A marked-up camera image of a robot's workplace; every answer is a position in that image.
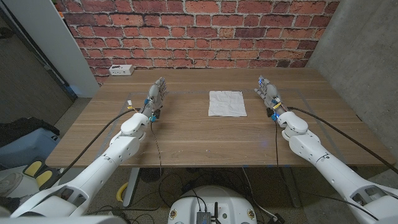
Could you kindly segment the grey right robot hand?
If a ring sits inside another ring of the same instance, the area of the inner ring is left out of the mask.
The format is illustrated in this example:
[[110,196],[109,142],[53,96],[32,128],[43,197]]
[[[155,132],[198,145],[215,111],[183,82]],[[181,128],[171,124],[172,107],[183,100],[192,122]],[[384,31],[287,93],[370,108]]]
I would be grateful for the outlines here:
[[284,106],[277,88],[263,76],[259,77],[258,88],[254,91],[262,98],[269,118],[276,120],[281,114],[288,111]]

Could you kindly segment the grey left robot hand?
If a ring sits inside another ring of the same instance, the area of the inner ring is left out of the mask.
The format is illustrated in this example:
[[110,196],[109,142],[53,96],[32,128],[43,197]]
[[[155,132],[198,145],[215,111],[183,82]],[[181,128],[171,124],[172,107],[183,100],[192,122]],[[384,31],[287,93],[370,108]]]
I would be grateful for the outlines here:
[[163,107],[163,102],[167,94],[165,78],[160,77],[150,87],[140,113],[146,115],[148,118],[151,117],[156,111]]

